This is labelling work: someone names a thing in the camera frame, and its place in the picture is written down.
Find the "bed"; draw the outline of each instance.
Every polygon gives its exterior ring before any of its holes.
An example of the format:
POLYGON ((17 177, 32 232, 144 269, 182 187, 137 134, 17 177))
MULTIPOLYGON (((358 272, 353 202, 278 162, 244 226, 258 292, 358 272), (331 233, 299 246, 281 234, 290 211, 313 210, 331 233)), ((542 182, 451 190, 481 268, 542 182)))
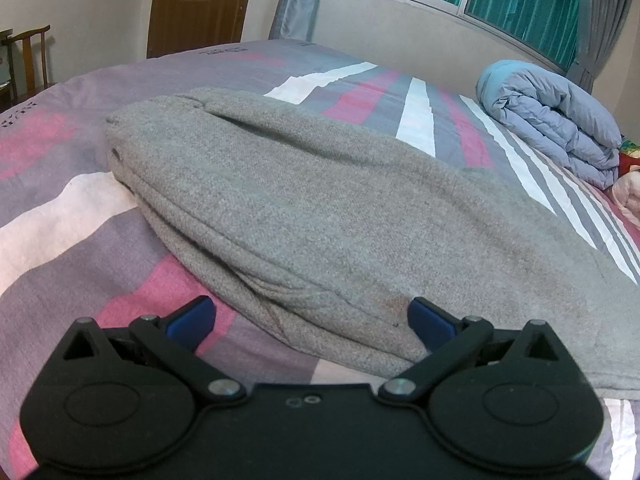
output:
MULTIPOLYGON (((103 135, 106 115, 123 105, 205 86, 270 95, 368 126, 454 167, 490 168, 640 283, 640 230, 606 195, 529 148, 471 99, 291 40, 98 70, 0 115, 0 465, 13 478, 34 467, 17 423, 20 403, 75 318, 125 326, 215 295, 168 253, 115 181, 103 135)), ((218 304, 215 329, 197 355, 241 381, 383 382, 296 352, 218 304)), ((603 478, 632 479, 640 474, 640 401, 602 404, 606 423, 590 465, 603 478)))

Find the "gray duvet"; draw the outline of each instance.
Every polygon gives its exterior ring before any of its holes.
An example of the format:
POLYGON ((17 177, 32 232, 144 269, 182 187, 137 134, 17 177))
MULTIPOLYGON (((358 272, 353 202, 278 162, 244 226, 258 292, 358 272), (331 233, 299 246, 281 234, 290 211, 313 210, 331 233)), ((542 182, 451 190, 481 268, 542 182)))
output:
POLYGON ((484 110, 579 178, 605 189, 618 177, 622 136, 595 98, 532 63, 502 60, 476 85, 484 110))
POLYGON ((247 92, 109 118, 110 165, 178 259, 312 355, 391 376, 424 356, 424 296, 500 328, 548 320, 598 393, 640 398, 638 287, 489 170, 247 92))

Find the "brown door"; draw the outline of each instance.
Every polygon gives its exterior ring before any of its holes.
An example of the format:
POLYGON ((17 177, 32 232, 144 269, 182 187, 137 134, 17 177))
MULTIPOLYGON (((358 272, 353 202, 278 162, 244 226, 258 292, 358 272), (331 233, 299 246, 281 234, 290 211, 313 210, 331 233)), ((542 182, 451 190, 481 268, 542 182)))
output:
POLYGON ((247 0, 153 0, 147 57, 240 41, 247 0))

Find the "door panel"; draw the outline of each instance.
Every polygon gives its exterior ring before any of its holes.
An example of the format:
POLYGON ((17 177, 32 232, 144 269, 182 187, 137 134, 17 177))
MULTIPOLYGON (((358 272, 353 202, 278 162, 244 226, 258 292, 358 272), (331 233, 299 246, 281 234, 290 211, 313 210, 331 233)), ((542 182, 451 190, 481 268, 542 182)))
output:
POLYGON ((247 0, 153 0, 147 57, 240 41, 247 0))

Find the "blue gripper pad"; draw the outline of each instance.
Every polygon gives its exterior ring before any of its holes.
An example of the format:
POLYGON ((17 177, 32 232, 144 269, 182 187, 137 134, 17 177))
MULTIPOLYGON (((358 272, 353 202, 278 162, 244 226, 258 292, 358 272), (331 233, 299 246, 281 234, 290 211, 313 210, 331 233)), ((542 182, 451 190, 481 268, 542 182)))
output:
POLYGON ((414 298, 406 311, 409 327, 425 348, 435 352, 460 332, 461 322, 424 298, 414 298))
POLYGON ((162 320, 166 336, 193 352, 213 330, 216 306, 208 296, 198 296, 162 320))

